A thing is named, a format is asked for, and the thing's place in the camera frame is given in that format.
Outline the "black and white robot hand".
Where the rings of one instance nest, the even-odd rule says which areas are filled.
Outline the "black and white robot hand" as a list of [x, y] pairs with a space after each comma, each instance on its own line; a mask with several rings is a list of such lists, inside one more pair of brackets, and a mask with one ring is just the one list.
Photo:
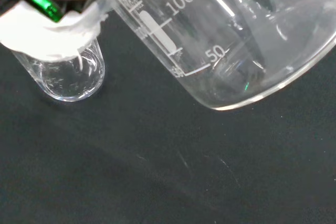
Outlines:
[[1, 0], [1, 44], [35, 59], [80, 55], [99, 35], [113, 0]]

